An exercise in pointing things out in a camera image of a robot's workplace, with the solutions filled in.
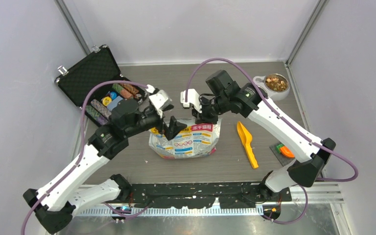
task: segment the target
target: case lid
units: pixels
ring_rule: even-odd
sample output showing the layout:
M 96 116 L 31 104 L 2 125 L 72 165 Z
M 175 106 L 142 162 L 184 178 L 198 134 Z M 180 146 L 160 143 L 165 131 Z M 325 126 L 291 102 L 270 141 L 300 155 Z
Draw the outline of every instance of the case lid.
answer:
M 81 107 L 89 91 L 105 81 L 117 79 L 120 69 L 108 46 L 103 45 L 97 52 L 92 52 L 64 75 L 56 79 L 57 85 L 73 101 Z M 93 93 L 92 97 L 105 95 L 111 86 L 105 86 Z

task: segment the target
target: yellow scoop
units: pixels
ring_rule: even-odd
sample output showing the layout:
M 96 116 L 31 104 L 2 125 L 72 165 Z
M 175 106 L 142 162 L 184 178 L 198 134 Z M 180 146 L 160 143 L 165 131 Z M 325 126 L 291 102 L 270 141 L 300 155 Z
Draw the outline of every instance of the yellow scoop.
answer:
M 252 165 L 252 168 L 256 169 L 259 165 L 257 164 L 257 161 L 254 157 L 252 147 L 250 146 L 250 143 L 253 140 L 252 135 L 243 126 L 243 123 L 241 123 L 241 121 L 237 122 L 237 132 L 238 132 L 238 135 L 240 136 L 241 143 L 243 144 L 244 149 L 246 150 L 247 157 L 249 158 L 249 161 L 250 161 L 250 164 Z

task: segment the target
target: white wall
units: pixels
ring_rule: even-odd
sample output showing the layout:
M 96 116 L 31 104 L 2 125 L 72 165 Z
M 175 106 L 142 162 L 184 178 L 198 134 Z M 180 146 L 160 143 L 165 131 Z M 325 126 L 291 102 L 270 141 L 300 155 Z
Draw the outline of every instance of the white wall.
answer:
M 71 160 L 79 112 L 53 81 L 84 56 L 54 1 L 0 1 L 0 235 L 19 234 L 23 192 Z
M 329 1 L 292 64 L 313 132 L 359 168 L 340 187 L 356 234 L 376 234 L 376 1 Z M 337 158 L 328 176 L 350 167 Z
M 118 63 L 133 64 L 286 60 L 317 0 L 66 2 L 85 35 L 108 44 Z

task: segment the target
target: plastic bag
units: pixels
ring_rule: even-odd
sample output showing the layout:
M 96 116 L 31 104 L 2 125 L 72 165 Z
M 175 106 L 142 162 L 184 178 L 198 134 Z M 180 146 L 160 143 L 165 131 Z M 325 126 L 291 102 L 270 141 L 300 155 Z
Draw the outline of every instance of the plastic bag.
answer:
M 168 141 L 156 128 L 150 130 L 149 146 L 165 159 L 205 157 L 215 152 L 220 137 L 221 119 L 217 124 L 195 124 L 195 119 L 179 119 L 188 127 Z

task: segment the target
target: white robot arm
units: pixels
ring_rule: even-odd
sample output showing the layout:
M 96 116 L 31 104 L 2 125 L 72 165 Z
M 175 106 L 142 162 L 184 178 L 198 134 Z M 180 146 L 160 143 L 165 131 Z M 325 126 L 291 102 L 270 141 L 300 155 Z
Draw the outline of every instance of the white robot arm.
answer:
M 28 189 L 23 194 L 30 207 L 44 196 L 34 211 L 41 225 L 49 233 L 62 230 L 83 210 L 105 201 L 125 201 L 129 197 L 131 186 L 121 175 L 113 175 L 100 185 L 76 191 L 96 170 L 129 145 L 129 137 L 156 128 L 171 140 L 187 127 L 177 122 L 174 116 L 171 117 L 169 126 L 165 124 L 163 112 L 173 108 L 170 104 L 172 100 L 163 90 L 155 89 L 150 85 L 148 87 L 147 91 L 150 93 L 148 107 L 140 111 L 136 100 L 120 101 L 112 110 L 109 123 L 99 127 L 89 138 L 78 165 L 76 165 L 77 156 L 48 184 L 39 189 Z M 62 181 L 51 193 L 48 193 L 60 179 Z
M 295 160 L 293 162 L 281 169 L 269 172 L 259 184 L 259 192 L 266 200 L 270 200 L 282 189 L 295 184 L 305 187 L 313 185 L 329 158 L 329 153 L 315 146 L 314 143 L 333 150 L 335 148 L 334 141 L 329 138 L 322 140 L 302 128 L 280 110 L 261 88 L 262 93 L 266 95 L 267 103 L 279 113 L 275 114 L 262 101 L 251 83 L 240 88 L 224 70 L 219 70 L 211 75 L 206 83 L 214 95 L 211 99 L 205 98 L 205 95 L 199 95 L 194 89 L 189 89 L 186 100 L 186 91 L 181 92 L 182 106 L 193 108 L 192 114 L 196 117 L 197 124 L 216 123 L 218 115 L 228 111 L 239 113 L 264 127 L 294 153 Z M 305 133 L 312 142 L 308 142 L 296 133 L 282 119 L 287 120 L 296 129 Z

